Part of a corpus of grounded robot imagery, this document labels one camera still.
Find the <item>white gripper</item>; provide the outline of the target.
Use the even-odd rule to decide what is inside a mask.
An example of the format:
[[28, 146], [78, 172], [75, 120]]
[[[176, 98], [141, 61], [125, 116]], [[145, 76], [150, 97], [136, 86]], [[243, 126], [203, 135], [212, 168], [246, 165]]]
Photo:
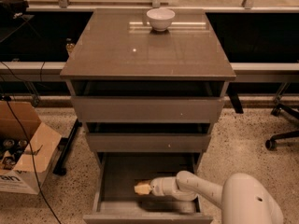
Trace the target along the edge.
[[138, 195], [175, 196], [178, 185], [174, 177], [158, 177], [152, 180], [141, 180], [135, 186]]

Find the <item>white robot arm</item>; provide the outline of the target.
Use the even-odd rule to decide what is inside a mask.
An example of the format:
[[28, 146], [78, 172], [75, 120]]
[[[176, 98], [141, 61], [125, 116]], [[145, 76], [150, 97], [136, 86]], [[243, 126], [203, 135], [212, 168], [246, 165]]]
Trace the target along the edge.
[[188, 171], [176, 176], [138, 182], [139, 195], [171, 196], [193, 201], [199, 195], [221, 210], [222, 224], [283, 224], [283, 213], [263, 184], [251, 175], [236, 173], [218, 185]]

